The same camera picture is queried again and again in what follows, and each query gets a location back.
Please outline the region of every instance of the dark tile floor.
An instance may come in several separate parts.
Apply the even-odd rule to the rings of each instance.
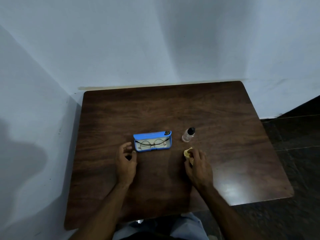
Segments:
[[[320,239],[320,96],[262,124],[295,195],[234,209],[270,239]],[[209,211],[195,215],[208,235],[223,239]]]

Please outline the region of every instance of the clear plastic bottle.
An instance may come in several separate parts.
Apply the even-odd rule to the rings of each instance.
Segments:
[[[189,142],[191,141],[192,137],[195,136],[196,129],[194,127],[190,127],[186,130],[186,132],[182,136],[182,141]]]

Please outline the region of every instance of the hand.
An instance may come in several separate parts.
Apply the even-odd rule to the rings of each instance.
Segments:
[[[118,183],[124,186],[130,186],[136,175],[137,152],[125,152],[125,150],[131,149],[131,142],[124,143],[119,147],[117,157],[115,158]],[[126,156],[131,156],[131,160],[126,159]]]
[[[199,190],[206,190],[213,187],[212,168],[207,160],[206,154],[198,149],[188,150],[191,157],[193,157],[193,166],[191,167],[189,158],[184,162],[186,167],[186,174],[194,187]]]

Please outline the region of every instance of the wooden table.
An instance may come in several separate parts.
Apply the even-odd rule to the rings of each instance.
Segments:
[[[195,127],[190,143],[181,136]],[[172,147],[138,153],[121,221],[207,209],[184,169],[183,150],[207,153],[230,205],[294,191],[240,81],[88,91],[84,94],[65,228],[78,228],[116,182],[114,157],[133,134],[172,131]]]

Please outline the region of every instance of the black bottle cap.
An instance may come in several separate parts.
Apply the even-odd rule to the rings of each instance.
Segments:
[[[193,134],[195,133],[195,131],[196,131],[196,129],[195,129],[194,127],[190,127],[190,128],[188,129],[188,134],[189,134],[189,135],[193,135]]]

